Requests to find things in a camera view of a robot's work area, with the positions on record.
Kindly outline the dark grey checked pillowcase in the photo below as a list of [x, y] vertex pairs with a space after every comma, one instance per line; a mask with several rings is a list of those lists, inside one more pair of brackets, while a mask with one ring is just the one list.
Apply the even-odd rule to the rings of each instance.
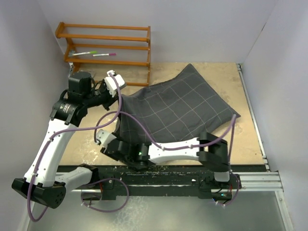
[[192, 64], [171, 80], [122, 95], [123, 113], [116, 133], [126, 142], [186, 141], [216, 130], [233, 115], [240, 117], [206, 82]]

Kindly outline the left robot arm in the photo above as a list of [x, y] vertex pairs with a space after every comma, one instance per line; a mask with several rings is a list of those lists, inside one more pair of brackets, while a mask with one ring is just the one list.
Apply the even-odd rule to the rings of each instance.
[[75, 170], [56, 176], [59, 163], [71, 137], [80, 131], [81, 120], [88, 109], [102, 105], [105, 110], [116, 101], [126, 83], [121, 75], [108, 71], [98, 87], [89, 72], [75, 72], [68, 79], [68, 88], [53, 105], [48, 130], [39, 152], [22, 178], [15, 178], [12, 189], [31, 202], [57, 208], [67, 192], [82, 185], [89, 189], [99, 184], [96, 167], [81, 164]]

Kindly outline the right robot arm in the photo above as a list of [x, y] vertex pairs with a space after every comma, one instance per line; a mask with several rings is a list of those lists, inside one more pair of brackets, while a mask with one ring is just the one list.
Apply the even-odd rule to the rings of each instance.
[[214, 173], [217, 187], [226, 188], [231, 183], [228, 143], [217, 139], [213, 134], [202, 132], [198, 138], [155, 145], [153, 142], [129, 143], [103, 129], [96, 134], [96, 143], [102, 146], [101, 153], [134, 170], [164, 162], [193, 160]]

